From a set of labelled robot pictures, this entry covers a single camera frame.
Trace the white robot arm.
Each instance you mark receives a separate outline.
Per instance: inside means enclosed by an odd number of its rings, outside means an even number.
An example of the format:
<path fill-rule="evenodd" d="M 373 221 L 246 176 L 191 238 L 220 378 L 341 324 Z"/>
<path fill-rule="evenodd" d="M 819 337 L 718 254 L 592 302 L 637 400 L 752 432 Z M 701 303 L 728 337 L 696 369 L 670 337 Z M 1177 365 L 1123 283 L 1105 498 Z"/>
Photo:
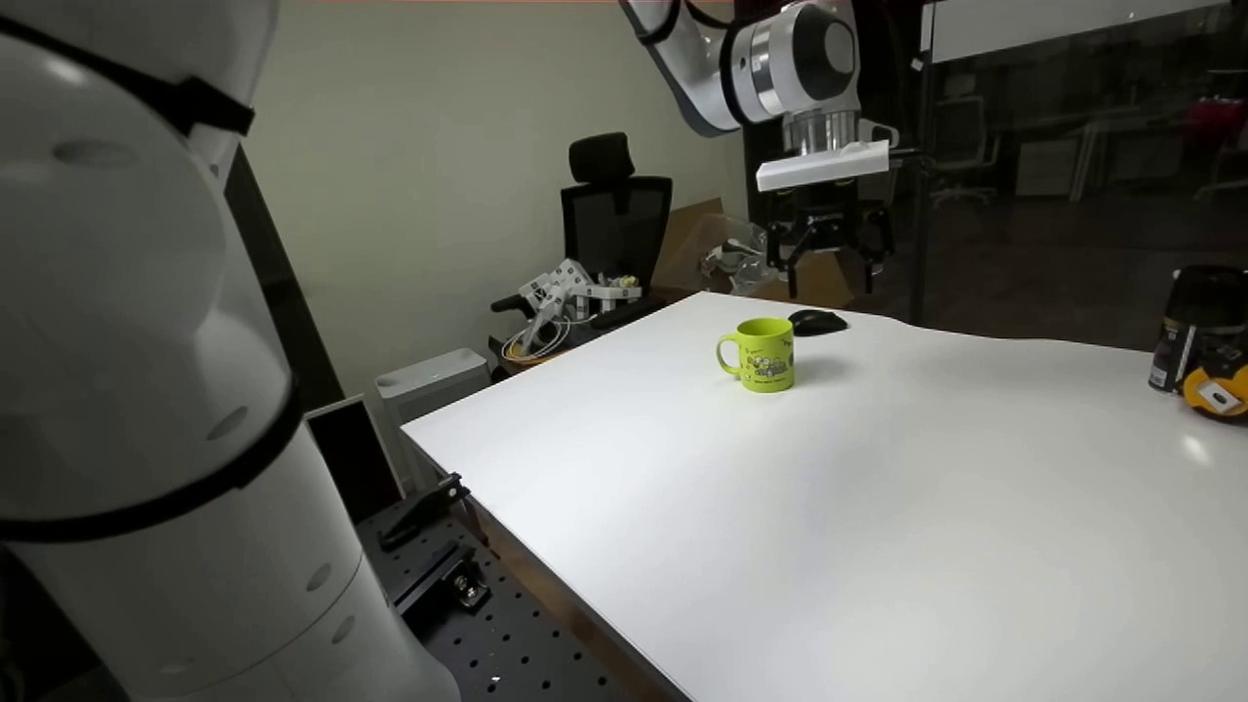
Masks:
<path fill-rule="evenodd" d="M 0 0 L 0 538 L 128 702 L 460 702 L 303 426 L 226 181 L 276 0 Z"/>

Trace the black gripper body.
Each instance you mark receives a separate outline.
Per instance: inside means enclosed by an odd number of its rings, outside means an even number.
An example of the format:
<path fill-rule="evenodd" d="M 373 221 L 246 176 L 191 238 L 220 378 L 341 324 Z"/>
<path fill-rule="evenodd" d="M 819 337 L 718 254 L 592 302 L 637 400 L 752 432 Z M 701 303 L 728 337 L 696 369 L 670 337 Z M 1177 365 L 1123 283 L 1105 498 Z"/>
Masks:
<path fill-rule="evenodd" d="M 797 190 L 770 190 L 766 209 L 766 254 L 785 260 L 802 257 L 807 251 L 863 246 L 876 260 L 895 254 L 891 205 L 863 195 L 857 181 L 817 183 Z"/>

